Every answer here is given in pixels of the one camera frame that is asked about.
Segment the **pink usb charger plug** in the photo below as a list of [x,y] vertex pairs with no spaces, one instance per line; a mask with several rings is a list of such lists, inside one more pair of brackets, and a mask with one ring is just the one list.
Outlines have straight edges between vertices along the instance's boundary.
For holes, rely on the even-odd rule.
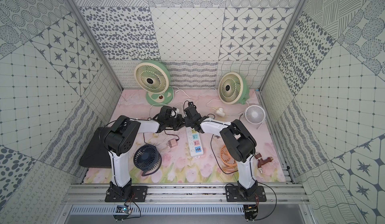
[[168,141],[168,147],[169,148],[175,148],[177,146],[177,140],[176,139],[171,139]]

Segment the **white power strip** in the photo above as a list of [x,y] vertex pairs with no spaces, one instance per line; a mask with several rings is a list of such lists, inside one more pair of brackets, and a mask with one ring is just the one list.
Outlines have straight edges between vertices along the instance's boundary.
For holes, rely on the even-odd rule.
[[186,136],[191,157],[199,158],[204,154],[200,134],[194,129],[187,127]]

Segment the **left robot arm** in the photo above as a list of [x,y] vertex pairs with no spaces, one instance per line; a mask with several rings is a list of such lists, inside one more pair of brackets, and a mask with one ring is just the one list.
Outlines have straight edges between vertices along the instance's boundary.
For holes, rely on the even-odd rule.
[[109,122],[100,131],[99,140],[107,149],[112,168],[112,184],[118,188],[130,185],[128,152],[137,134],[161,133],[166,130],[177,131],[184,127],[184,118],[176,108],[161,107],[153,118],[138,119],[121,115]]

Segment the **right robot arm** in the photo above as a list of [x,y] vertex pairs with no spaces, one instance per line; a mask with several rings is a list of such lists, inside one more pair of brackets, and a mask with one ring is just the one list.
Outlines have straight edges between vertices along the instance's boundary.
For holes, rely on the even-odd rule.
[[246,191],[255,190],[258,184],[252,170],[252,158],[256,153],[257,143],[245,125],[239,119],[222,122],[202,116],[193,102],[188,102],[183,111],[186,127],[222,138],[230,156],[236,161],[239,187]]

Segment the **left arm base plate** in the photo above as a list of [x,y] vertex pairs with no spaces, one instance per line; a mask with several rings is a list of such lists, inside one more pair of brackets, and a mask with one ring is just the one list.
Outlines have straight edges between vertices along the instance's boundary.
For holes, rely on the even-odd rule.
[[112,184],[106,192],[106,203],[118,203],[134,201],[136,203],[144,203],[147,196],[147,186],[128,186],[120,188]]

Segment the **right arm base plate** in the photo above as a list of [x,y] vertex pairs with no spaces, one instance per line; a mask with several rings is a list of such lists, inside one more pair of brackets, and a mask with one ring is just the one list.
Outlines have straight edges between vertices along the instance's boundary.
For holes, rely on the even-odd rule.
[[250,189],[241,186],[226,185],[225,194],[227,202],[266,202],[265,190],[260,185],[254,185]]

